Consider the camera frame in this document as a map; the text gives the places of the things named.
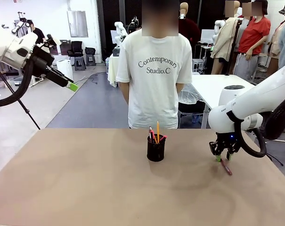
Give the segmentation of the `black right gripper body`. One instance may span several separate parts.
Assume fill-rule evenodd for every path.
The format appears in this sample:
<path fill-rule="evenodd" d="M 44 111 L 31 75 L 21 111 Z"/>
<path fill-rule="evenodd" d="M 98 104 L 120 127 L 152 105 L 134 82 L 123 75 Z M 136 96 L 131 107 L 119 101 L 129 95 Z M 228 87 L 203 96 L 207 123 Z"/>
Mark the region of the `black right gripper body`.
<path fill-rule="evenodd" d="M 241 148 L 240 143 L 237 140 L 237 137 L 234 132 L 230 133 L 216 133 L 218 147 L 221 151 L 227 149 L 230 145 L 239 144 L 239 149 Z"/>

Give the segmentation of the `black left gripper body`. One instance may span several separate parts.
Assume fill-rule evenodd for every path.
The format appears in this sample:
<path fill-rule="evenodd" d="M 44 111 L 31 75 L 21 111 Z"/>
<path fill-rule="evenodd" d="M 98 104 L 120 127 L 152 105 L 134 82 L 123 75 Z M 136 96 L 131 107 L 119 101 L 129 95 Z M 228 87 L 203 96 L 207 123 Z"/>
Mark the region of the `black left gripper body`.
<path fill-rule="evenodd" d="M 50 53 L 44 51 L 37 45 L 33 47 L 29 62 L 33 63 L 32 76 L 40 77 L 41 75 L 50 76 L 53 73 L 51 64 L 54 57 Z"/>

